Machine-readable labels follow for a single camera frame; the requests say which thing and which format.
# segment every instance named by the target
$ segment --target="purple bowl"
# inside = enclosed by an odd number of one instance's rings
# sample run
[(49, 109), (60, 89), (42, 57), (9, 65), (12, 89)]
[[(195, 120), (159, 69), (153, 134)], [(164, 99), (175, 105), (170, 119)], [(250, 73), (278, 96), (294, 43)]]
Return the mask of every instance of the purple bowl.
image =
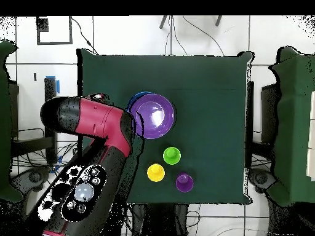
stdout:
[(170, 102), (158, 94), (146, 94), (132, 105), (131, 114), (136, 121), (136, 133), (142, 136), (143, 119), (143, 137), (155, 139), (164, 136), (172, 127), (174, 122), (174, 110)]

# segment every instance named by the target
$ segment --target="blue tape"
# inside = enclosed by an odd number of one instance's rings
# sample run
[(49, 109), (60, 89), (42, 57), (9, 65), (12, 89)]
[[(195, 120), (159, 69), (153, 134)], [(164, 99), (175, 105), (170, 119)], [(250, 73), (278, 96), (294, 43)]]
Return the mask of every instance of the blue tape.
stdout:
[(56, 81), (56, 92), (60, 93), (59, 80)]
[[(62, 155), (58, 158), (58, 163), (62, 163)], [(58, 171), (58, 169), (60, 168), (60, 166), (59, 165), (56, 165), (55, 167), (54, 167), (54, 169), (55, 170), (57, 170)]]

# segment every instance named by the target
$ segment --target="black cable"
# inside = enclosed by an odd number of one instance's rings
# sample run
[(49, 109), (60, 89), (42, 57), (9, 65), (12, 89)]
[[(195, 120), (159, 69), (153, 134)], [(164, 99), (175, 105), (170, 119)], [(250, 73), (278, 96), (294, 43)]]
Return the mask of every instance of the black cable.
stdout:
[(254, 133), (262, 133), (262, 131), (255, 131), (253, 130)]
[(259, 160), (258, 158), (254, 157), (253, 155), (252, 155), (252, 157), (253, 157), (254, 159), (257, 159), (257, 160), (261, 163), (261, 164), (259, 164), (259, 165), (264, 165), (266, 168), (268, 168), (268, 169), (270, 170), (270, 167), (267, 167), (267, 166), (266, 166), (267, 163), (264, 163), (263, 161)]
[(221, 47), (219, 46), (218, 42), (217, 42), (211, 35), (207, 34), (205, 31), (201, 30), (201, 29), (200, 29), (199, 27), (197, 27), (196, 25), (193, 25), (193, 24), (192, 24), (191, 22), (189, 22), (184, 16), (183, 16), (183, 18), (184, 18), (184, 20), (185, 20), (187, 23), (190, 23), (193, 27), (196, 27), (198, 30), (202, 31), (204, 34), (208, 35), (212, 40), (214, 40), (215, 43), (217, 44), (217, 46), (220, 48), (220, 50), (221, 50), (221, 52), (222, 52), (222, 54), (223, 54), (223, 56), (224, 56), (224, 53), (223, 53)]
[(191, 226), (187, 226), (187, 228), (189, 228), (189, 227), (193, 227), (193, 226), (196, 226), (197, 224), (199, 224), (199, 222), (200, 222), (200, 220), (201, 220), (201, 217), (200, 217), (199, 212), (194, 211), (194, 210), (191, 210), (191, 211), (187, 212), (187, 215), (188, 215), (188, 213), (190, 213), (190, 212), (195, 212), (195, 213), (197, 213), (197, 214), (198, 214), (198, 221), (197, 221), (197, 223), (195, 223), (195, 224), (193, 224), (193, 225), (191, 225)]
[(181, 227), (180, 219), (178, 218), (176, 210), (174, 210), (174, 213), (175, 213), (175, 217), (176, 217), (176, 220), (177, 220), (178, 227), (180, 228), (180, 235), (185, 235), (185, 233), (183, 231), (183, 228)]
[(175, 30), (175, 22), (174, 22), (174, 17), (173, 17), (173, 15), (172, 15), (172, 21), (173, 21), (173, 25), (174, 25), (174, 35), (175, 35), (176, 41), (178, 42), (178, 44), (180, 45), (180, 47), (181, 47), (181, 48), (184, 50), (184, 52), (186, 53), (186, 50), (184, 49), (183, 46), (181, 46), (180, 42), (179, 42), (178, 39), (177, 39), (176, 30)]
[(266, 165), (269, 164), (269, 163), (271, 163), (271, 162), (259, 163), (259, 164), (257, 164), (257, 165), (251, 165), (251, 167), (257, 167), (257, 166), (259, 166), (259, 165), (264, 165), (266, 168), (270, 169), (269, 167), (266, 166)]
[(44, 133), (44, 130), (42, 128), (28, 128), (26, 130), (19, 130), (18, 132), (28, 131), (28, 130), (41, 130), (42, 131), (42, 136), (45, 137), (45, 133)]
[(47, 161), (46, 157), (44, 156), (44, 153), (41, 151), (42, 157)]
[[(169, 24), (169, 28), (170, 28), (170, 15), (169, 15), (169, 20), (168, 20), (167, 22), (168, 22), (168, 24)], [(168, 33), (168, 35), (167, 35), (167, 37), (166, 37), (166, 43), (165, 43), (165, 55), (166, 55), (167, 40), (169, 39), (169, 35), (170, 35), (170, 31), (169, 31), (169, 33)]]
[(73, 19), (73, 17), (71, 16), (70, 17), (73, 21), (75, 21), (76, 22), (76, 24), (78, 25), (78, 27), (80, 28), (80, 33), (81, 33), (81, 35), (82, 35), (82, 37), (86, 40), (86, 43), (87, 44), (89, 44), (90, 46), (91, 46), (91, 48), (93, 49), (93, 51), (98, 55), (98, 53), (97, 53), (97, 51), (93, 48), (93, 46), (92, 46), (92, 44), (85, 38), (85, 36), (82, 34), (82, 28), (81, 28), (81, 26), (80, 26), (80, 24), (78, 23), (78, 21), (77, 20), (75, 20), (75, 19)]

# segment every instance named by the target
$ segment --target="green tablecloth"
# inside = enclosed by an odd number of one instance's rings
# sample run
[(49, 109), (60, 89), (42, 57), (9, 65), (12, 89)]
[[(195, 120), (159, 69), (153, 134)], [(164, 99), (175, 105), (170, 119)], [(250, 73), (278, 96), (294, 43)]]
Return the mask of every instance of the green tablecloth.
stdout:
[(20, 191), (9, 183), (11, 173), (11, 104), (9, 94), (9, 75), (5, 67), (6, 58), (16, 51), (16, 45), (9, 41), (0, 41), (0, 199), (19, 202), (23, 199)]
[(279, 49), (271, 67), (277, 77), (281, 99), (274, 152), (274, 174), (279, 180), (268, 194), (280, 206), (294, 202), (315, 203), (315, 182), (306, 175), (311, 92), (315, 91), (315, 57), (291, 47)]
[[(115, 106), (126, 108), (134, 94), (149, 91), (165, 96), (177, 112), (165, 136), (145, 141), (128, 202), (249, 203), (243, 182), (250, 52), (238, 57), (96, 56), (82, 49), (81, 54), (83, 95), (106, 93)], [(168, 146), (181, 151), (176, 165), (163, 161)], [(146, 174), (153, 163), (165, 169), (158, 183)], [(181, 171), (194, 179), (193, 190), (185, 194), (175, 186)]]

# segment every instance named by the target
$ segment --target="white tile floor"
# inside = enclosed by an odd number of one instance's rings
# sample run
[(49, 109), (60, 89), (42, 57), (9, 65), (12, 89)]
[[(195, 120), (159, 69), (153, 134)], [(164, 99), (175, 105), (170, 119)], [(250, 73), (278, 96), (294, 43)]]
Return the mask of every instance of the white tile floor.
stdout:
[[(48, 17), (50, 28), (68, 26), (65, 17)], [(268, 65), (276, 61), (277, 50), (291, 45), (304, 53), (315, 52), (313, 28), (301, 21), (299, 16), (223, 16), (218, 27), (216, 15), (185, 16), (216, 39), (225, 55), (237, 55), (241, 51), (254, 52), (251, 78), (255, 82), (253, 128), (261, 131), (260, 90), (263, 86), (275, 83), (276, 78)], [(165, 40), (169, 33), (166, 21), (159, 29), (162, 15), (129, 17), (74, 17), (82, 28), (83, 35), (99, 54), (124, 55), (163, 55)], [(191, 26), (182, 16), (174, 16), (175, 32), (180, 44), (188, 55), (222, 55), (216, 43), (204, 33)], [(10, 78), (20, 85), (19, 128), (43, 127), (39, 110), (44, 102), (44, 78), (55, 76), (60, 81), (60, 95), (76, 95), (76, 49), (91, 49), (80, 34), (78, 25), (73, 22), (72, 45), (37, 45), (36, 20), (34, 17), (0, 18), (0, 39), (17, 43), (16, 53), (7, 59)], [(42, 38), (62, 41), (60, 34), (41, 33)], [(173, 37), (172, 53), (184, 55), (176, 38)], [(24, 138), (39, 137), (39, 132), (25, 132)], [(260, 133), (254, 133), (254, 140), (260, 141)], [(76, 141), (76, 137), (58, 134), (59, 147)], [(64, 158), (71, 158), (72, 151)], [(40, 193), (32, 193), (33, 202)], [(189, 236), (266, 236), (268, 230), (268, 204), (264, 195), (257, 194), (249, 185), (251, 205), (190, 205), (201, 215), (198, 225), (189, 227)], [(197, 213), (188, 214), (188, 225), (198, 221)]]

